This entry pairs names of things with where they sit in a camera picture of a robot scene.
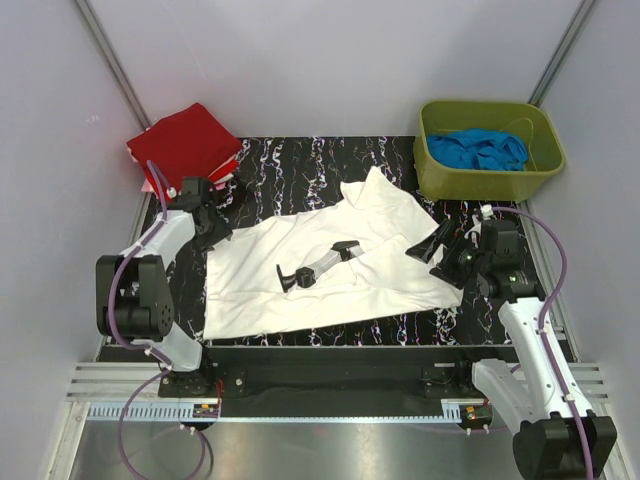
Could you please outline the white t-shirt with robot print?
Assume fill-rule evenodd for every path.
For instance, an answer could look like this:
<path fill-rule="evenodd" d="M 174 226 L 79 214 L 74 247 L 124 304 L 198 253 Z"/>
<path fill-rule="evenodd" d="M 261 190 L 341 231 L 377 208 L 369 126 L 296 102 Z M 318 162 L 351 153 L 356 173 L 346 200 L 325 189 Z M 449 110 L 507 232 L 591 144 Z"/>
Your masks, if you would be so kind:
<path fill-rule="evenodd" d="M 203 337 L 231 339 L 351 323 L 460 305 L 461 290 L 430 274 L 406 251 L 438 224 L 412 195 L 373 167 L 342 183 L 341 200 L 236 230 L 209 252 Z M 279 278 L 314 268 L 340 241 L 357 257 L 340 261 L 308 288 Z"/>

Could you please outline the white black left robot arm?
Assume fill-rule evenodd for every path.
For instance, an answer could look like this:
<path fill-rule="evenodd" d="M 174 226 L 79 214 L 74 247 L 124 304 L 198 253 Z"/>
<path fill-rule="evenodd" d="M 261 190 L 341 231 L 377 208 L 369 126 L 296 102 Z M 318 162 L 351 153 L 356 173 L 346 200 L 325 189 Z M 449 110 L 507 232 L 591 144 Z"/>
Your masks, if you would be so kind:
<path fill-rule="evenodd" d="M 97 260 L 99 332 L 126 349 L 155 358 L 172 372 L 200 369 L 203 347 L 175 320 L 166 270 L 186 244 L 208 248 L 231 235 L 213 202 L 159 213 L 130 247 Z"/>

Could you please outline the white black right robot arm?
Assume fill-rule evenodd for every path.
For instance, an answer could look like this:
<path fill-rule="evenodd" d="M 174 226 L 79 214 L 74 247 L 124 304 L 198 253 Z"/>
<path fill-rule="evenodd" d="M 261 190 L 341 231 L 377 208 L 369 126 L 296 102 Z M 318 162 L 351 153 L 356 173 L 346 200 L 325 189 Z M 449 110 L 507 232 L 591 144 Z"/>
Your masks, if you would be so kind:
<path fill-rule="evenodd" d="M 525 479 L 597 479 L 617 440 L 608 416 L 597 415 L 581 391 L 546 320 L 545 293 L 526 269 L 516 225 L 487 219 L 463 232 L 446 220 L 407 256 L 435 262 L 431 275 L 462 289 L 476 280 L 497 306 L 499 320 L 518 356 L 524 379 L 507 363 L 483 359 L 471 380 L 497 410 L 513 435 L 512 451 Z"/>

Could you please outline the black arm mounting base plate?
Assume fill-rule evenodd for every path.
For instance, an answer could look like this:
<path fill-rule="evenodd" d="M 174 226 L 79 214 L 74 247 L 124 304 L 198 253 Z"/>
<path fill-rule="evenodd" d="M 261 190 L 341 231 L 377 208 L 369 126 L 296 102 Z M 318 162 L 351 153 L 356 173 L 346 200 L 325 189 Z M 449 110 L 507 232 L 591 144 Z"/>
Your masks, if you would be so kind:
<path fill-rule="evenodd" d="M 213 347 L 201 367 L 160 382 L 162 397 L 224 399 L 265 390 L 420 390 L 470 381 L 471 364 L 516 360 L 509 346 Z"/>

